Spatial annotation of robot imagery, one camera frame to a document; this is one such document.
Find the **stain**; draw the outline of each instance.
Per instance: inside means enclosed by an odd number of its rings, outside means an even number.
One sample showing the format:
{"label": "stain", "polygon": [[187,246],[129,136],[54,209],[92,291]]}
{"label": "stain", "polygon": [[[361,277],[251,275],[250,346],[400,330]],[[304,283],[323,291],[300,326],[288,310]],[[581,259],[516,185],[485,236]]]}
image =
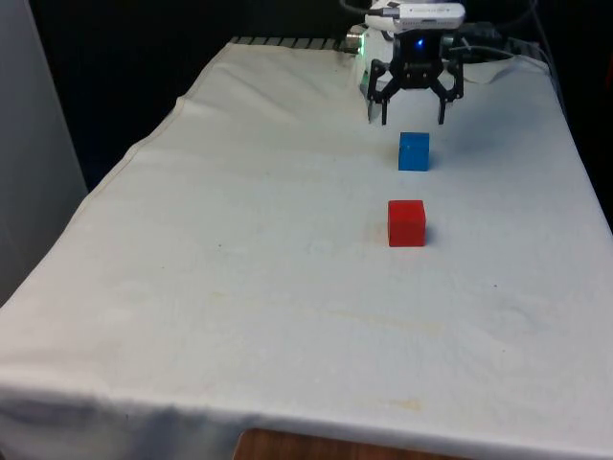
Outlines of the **stain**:
{"label": "stain", "polygon": [[376,245],[387,245],[387,222],[370,223],[364,230],[364,240]]}
{"label": "stain", "polygon": [[412,410],[414,412],[421,412],[422,410],[420,400],[390,400],[388,401],[388,404],[404,410]]}
{"label": "stain", "polygon": [[417,331],[430,335],[440,335],[443,332],[443,324],[425,321],[406,321],[398,320],[387,316],[379,316],[375,314],[356,313],[354,311],[342,310],[316,310],[318,312],[327,313],[340,318],[352,319],[367,324],[376,326],[384,326],[395,329],[403,329],[405,331]]}

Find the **wooden floor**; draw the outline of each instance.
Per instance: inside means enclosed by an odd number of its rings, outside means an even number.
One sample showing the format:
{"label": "wooden floor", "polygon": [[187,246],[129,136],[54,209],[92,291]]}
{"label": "wooden floor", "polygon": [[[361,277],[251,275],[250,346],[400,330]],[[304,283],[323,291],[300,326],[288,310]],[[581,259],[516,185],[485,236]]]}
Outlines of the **wooden floor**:
{"label": "wooden floor", "polygon": [[238,440],[234,460],[458,460],[431,453],[382,448],[298,434],[251,429]]}

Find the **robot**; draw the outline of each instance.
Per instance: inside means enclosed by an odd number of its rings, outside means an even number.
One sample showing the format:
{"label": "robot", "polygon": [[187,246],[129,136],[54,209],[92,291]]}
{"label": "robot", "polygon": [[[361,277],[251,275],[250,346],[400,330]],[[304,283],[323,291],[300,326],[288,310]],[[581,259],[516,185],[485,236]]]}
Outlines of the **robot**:
{"label": "robot", "polygon": [[446,63],[452,87],[445,88],[439,80],[445,69],[443,36],[462,26],[464,6],[438,0],[377,0],[369,10],[362,10],[339,1],[345,10],[365,16],[365,24],[354,26],[347,42],[355,43],[357,58],[364,61],[369,121],[373,104],[380,104],[381,122],[387,123],[387,105],[400,89],[429,88],[439,97],[442,125],[446,105],[464,96],[460,54],[448,56]]}

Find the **block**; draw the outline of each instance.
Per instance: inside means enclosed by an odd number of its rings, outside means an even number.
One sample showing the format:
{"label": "block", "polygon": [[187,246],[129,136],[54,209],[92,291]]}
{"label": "block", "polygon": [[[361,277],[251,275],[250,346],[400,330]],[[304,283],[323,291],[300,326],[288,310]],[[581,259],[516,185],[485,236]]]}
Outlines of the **block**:
{"label": "block", "polygon": [[400,133],[398,170],[428,171],[429,167],[430,134],[426,132]]}
{"label": "block", "polygon": [[430,150],[430,134],[427,132],[401,132],[400,147],[426,147]]}
{"label": "block", "polygon": [[430,151],[420,147],[406,147],[398,152],[399,171],[428,171]]}
{"label": "block", "polygon": [[388,203],[387,233],[392,247],[425,246],[423,201],[390,201]]}

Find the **black background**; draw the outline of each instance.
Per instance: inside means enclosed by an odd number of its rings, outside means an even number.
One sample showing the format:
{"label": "black background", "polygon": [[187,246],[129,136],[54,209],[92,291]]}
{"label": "black background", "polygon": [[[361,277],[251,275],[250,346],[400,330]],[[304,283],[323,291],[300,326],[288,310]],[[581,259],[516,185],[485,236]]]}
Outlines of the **black background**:
{"label": "black background", "polygon": [[[468,21],[513,19],[528,0],[465,0]],[[57,92],[90,188],[171,111],[233,35],[341,37],[358,21],[336,0],[31,0]],[[610,0],[541,0],[569,124],[609,222],[604,87]],[[532,23],[513,36],[538,39]]]}

